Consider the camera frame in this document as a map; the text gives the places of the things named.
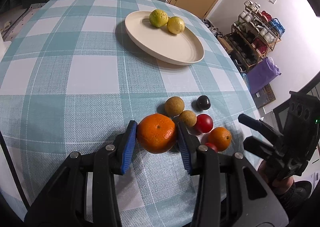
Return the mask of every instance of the white wall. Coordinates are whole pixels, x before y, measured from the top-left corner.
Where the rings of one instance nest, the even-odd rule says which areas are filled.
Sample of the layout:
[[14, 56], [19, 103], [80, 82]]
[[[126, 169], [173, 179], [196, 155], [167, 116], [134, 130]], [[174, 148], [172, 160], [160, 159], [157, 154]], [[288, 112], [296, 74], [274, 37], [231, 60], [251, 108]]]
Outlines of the white wall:
[[[230, 33], [245, 1], [222, 0], [208, 19], [223, 33]], [[286, 29], [282, 41], [268, 54], [282, 73], [270, 83], [276, 100], [264, 107], [268, 113], [290, 97], [289, 91], [299, 91], [320, 71], [320, 18], [307, 0], [251, 1], [260, 3], [261, 10], [278, 18]]]

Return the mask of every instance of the light switch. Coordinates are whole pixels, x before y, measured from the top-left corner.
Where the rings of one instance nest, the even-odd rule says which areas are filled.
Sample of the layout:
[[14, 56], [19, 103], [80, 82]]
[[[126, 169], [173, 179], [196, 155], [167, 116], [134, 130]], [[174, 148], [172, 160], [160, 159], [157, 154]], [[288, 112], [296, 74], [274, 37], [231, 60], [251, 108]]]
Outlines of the light switch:
[[269, 0], [272, 4], [276, 3], [277, 0]]

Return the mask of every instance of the lime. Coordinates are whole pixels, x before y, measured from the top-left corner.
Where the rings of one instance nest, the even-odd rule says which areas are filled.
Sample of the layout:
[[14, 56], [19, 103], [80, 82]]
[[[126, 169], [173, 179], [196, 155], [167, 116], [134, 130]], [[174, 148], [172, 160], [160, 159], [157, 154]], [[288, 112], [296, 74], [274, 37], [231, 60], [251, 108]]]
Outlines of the lime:
[[180, 34], [184, 31], [184, 21], [179, 17], [169, 18], [167, 28], [172, 34]]
[[149, 16], [151, 25], [156, 28], [164, 26], [168, 22], [168, 15], [163, 10], [154, 10]]

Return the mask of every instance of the purple plastic bag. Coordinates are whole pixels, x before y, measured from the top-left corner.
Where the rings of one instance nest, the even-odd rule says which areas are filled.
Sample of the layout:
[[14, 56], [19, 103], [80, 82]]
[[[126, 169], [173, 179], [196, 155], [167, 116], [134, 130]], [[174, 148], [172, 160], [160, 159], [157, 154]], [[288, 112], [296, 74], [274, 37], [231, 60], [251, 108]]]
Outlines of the purple plastic bag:
[[258, 63], [250, 72], [247, 73], [250, 93], [257, 93], [278, 75], [281, 75], [279, 68], [273, 64], [270, 58], [264, 58], [262, 62]]

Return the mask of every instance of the table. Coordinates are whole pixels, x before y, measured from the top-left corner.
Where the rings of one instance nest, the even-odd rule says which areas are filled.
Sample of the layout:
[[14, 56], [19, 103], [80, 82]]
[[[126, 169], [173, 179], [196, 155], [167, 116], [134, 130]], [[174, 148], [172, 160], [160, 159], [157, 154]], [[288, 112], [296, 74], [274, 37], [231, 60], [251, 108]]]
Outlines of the table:
[[[201, 62], [164, 63], [131, 41], [125, 17], [156, 8], [183, 18], [204, 47]], [[172, 96], [190, 110], [198, 96], [210, 98], [205, 113], [233, 136], [225, 154], [243, 152], [243, 139], [259, 136], [237, 121], [240, 113], [259, 114], [217, 39], [196, 16], [155, 0], [50, 0], [6, 52], [0, 85], [0, 130], [29, 203], [70, 152], [96, 151]], [[244, 153], [256, 166], [258, 158]], [[26, 209], [0, 162], [1, 193], [23, 219]], [[191, 221], [197, 177], [187, 174], [179, 153], [151, 154], [136, 144], [130, 169], [115, 182], [124, 227]]]

